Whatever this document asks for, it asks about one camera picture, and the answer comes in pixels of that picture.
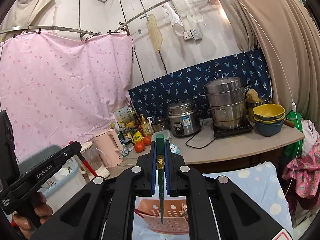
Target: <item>dark blue palm tree fabric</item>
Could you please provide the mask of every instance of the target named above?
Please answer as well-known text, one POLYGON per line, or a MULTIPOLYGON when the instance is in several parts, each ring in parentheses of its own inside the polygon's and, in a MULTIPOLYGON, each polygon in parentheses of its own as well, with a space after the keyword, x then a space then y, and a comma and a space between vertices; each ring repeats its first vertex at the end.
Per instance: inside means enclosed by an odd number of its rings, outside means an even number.
POLYGON ((133 105, 139 114, 148 116, 167 115, 167 106, 178 99, 193 99, 200 117, 210 116, 204 97, 204 85, 216 78, 240 77, 242 83, 252 85, 259 96, 270 100, 269 71, 261 49, 254 49, 231 56, 210 60, 192 67, 149 81, 129 90, 133 105))

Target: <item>table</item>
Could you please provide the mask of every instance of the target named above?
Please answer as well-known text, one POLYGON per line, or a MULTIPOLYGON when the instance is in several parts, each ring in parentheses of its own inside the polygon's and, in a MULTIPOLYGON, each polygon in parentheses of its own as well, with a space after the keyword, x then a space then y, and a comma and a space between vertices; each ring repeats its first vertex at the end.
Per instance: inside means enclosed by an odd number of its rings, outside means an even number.
MULTIPOLYGON (((212 120, 205 119, 204 127, 192 140, 188 142, 194 147, 203 147, 213 137, 212 120)), ((191 165, 202 173, 222 172, 250 167, 252 164, 271 161, 282 153, 282 148, 304 138, 296 128, 283 125, 280 133, 265 137, 260 135, 253 125, 250 133, 234 135, 226 138, 217 138, 203 149, 194 149, 185 145, 191 137, 176 138, 171 134, 170 142, 179 146, 180 155, 187 165, 191 165)), ((109 178, 118 176, 123 170, 136 164, 137 158, 150 152, 150 146, 137 154, 131 151, 124 161, 117 167, 108 169, 109 178)))

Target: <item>white sticker with red border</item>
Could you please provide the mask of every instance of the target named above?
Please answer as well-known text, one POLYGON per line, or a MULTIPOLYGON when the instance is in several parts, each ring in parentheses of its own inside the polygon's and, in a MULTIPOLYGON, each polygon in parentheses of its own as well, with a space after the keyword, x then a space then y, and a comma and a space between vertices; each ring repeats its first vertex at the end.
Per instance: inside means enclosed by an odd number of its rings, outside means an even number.
POLYGON ((292 240, 285 229, 282 229, 272 240, 292 240))

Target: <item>beige curtain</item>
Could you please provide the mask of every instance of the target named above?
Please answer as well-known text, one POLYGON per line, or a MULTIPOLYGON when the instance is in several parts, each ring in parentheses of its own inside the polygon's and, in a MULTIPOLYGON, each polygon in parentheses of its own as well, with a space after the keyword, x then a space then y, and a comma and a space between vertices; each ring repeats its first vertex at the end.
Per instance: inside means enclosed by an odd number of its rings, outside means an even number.
POLYGON ((319 131, 320 36, 308 11, 299 0, 240 1, 251 14, 244 9, 266 57, 274 101, 288 113, 292 105, 290 87, 297 111, 319 131))
POLYGON ((249 51, 257 46, 257 37, 254 34, 248 19, 240 5, 230 4, 227 0, 219 0, 232 26, 236 43, 241 51, 249 51))
MULTIPOLYGON (((0 25, 0 30, 30 25, 37 14, 50 1, 51 0, 16 0, 0 25)), ((1 34, 0 41, 5 41, 13 37, 14 34, 21 34, 21 31, 1 34)))

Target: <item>electrical outlet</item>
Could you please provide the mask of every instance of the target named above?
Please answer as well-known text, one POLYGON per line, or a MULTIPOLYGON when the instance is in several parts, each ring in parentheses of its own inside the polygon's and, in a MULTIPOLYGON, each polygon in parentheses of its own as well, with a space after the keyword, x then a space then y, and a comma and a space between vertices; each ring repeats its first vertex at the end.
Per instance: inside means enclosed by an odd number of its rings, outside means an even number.
POLYGON ((199 40, 202 40, 202 36, 201 36, 201 33, 196 30, 196 29, 192 29, 190 30, 191 31, 191 34, 192 34, 192 37, 195 41, 199 41, 199 40))
POLYGON ((193 38, 193 37, 192 37, 191 31, 187 31, 187 32, 185 32, 184 35, 183 35, 183 39, 184 39, 185 41, 190 40, 190 39, 192 39, 192 38, 193 38))

